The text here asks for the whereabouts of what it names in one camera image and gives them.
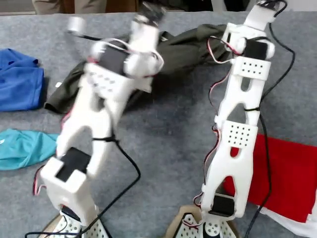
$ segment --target gray table surface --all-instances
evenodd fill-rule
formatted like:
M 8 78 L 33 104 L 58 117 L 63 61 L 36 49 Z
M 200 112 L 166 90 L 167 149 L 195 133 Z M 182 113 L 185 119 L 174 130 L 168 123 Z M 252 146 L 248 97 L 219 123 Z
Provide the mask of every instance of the gray table surface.
M 83 15 L 90 35 L 112 37 L 129 30 L 132 14 Z M 168 13 L 160 26 L 172 34 L 203 23 L 242 23 L 246 14 L 228 12 Z M 0 47 L 13 48 L 37 57 L 45 69 L 48 95 L 78 60 L 63 36 L 67 15 L 0 17 Z M 317 146 L 317 13 L 287 12 L 273 24 L 276 35 L 297 52 L 294 68 L 285 81 L 263 103 L 263 115 L 270 136 Z M 82 54 L 91 45 L 76 40 Z M 267 86 L 286 69 L 290 54 L 276 47 Z M 202 184 L 202 160 L 215 142 L 210 130 L 214 114 L 207 100 L 209 86 L 220 79 L 228 65 L 200 66 L 182 79 L 162 81 L 164 93 L 154 90 L 142 104 L 126 113 L 119 124 L 122 146 L 142 171 L 141 181 L 104 215 L 103 221 L 115 238 L 158 237 L 164 234 L 181 205 L 191 204 Z M 225 86 L 214 90 L 219 103 Z M 232 117 L 243 119 L 235 111 Z M 0 113 L 0 131 L 7 128 L 59 133 L 60 116 L 44 109 Z M 90 153 L 90 134 L 85 131 L 75 146 Z M 21 238 L 28 231 L 41 230 L 57 211 L 43 192 L 31 195 L 32 179 L 38 166 L 0 172 L 0 237 Z M 131 165 L 114 151 L 107 159 L 92 194 L 101 208 L 136 176 Z M 244 234 L 255 211 L 248 205 L 246 214 L 235 223 Z M 260 215 L 252 238 L 292 238 L 292 233 L 270 218 Z

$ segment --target person's leg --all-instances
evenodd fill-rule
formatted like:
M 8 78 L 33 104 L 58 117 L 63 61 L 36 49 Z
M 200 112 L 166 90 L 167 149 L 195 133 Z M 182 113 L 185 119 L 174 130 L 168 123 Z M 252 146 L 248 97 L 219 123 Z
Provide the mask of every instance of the person's leg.
M 32 0 L 36 14 L 62 13 L 60 0 Z
M 75 13 L 105 13 L 106 0 L 75 0 Z

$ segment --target teal cloth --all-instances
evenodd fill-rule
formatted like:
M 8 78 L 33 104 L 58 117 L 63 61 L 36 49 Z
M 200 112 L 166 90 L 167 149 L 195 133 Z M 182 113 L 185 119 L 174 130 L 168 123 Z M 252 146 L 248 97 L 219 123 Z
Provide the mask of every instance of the teal cloth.
M 8 129 L 0 132 L 0 170 L 16 170 L 55 153 L 58 134 Z

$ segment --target perforated plastic plate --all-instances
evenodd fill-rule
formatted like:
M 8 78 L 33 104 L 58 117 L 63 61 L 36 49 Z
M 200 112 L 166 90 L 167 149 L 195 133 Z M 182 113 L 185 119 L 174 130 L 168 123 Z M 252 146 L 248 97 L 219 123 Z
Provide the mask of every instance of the perforated plastic plate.
M 59 221 L 58 225 L 55 227 L 53 232 L 60 232 L 62 230 L 62 232 L 65 232 L 65 233 L 78 233 L 80 231 L 79 223 L 73 222 L 73 220 L 71 220 L 70 218 L 67 218 L 67 217 L 65 218 L 62 217 L 62 219 Z M 54 235 L 50 237 L 51 238 L 75 238 L 76 236 Z M 81 237 L 82 238 L 109 238 L 100 220 L 98 220 L 90 228 L 90 230 L 87 231 L 85 234 L 83 234 Z
M 223 139 L 232 147 L 245 148 L 253 145 L 258 128 L 247 124 L 226 120 L 223 124 Z
M 133 79 L 111 72 L 94 63 L 85 65 L 85 73 L 95 92 L 106 99 L 125 100 L 126 95 L 129 95 L 134 88 Z
M 233 74 L 246 78 L 267 80 L 271 62 L 247 57 L 237 57 Z
M 197 224 L 192 214 L 186 214 L 184 220 L 190 224 Z M 230 228 L 227 222 L 220 222 L 220 223 L 206 223 L 205 230 L 207 236 L 203 236 L 203 228 L 204 224 L 201 224 L 198 229 L 190 228 L 182 223 L 179 226 L 177 234 L 174 238 L 212 238 L 212 237 L 219 237 L 219 233 L 222 234 L 222 238 L 236 238 L 236 235 Z
M 192 214 L 185 215 L 184 220 L 189 224 L 197 224 Z M 181 221 L 181 225 L 175 238 L 199 238 L 199 230 L 190 228 Z

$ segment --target red cloth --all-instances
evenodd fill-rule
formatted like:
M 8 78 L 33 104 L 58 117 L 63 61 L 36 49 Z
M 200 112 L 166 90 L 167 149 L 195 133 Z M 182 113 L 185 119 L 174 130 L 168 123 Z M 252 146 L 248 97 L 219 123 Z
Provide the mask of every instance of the red cloth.
M 311 214 L 317 189 L 317 147 L 280 139 L 268 139 L 272 194 L 265 207 L 297 222 Z M 268 193 L 264 136 L 258 135 L 254 149 L 254 173 L 248 201 L 260 205 Z M 224 189 L 234 195 L 232 177 Z

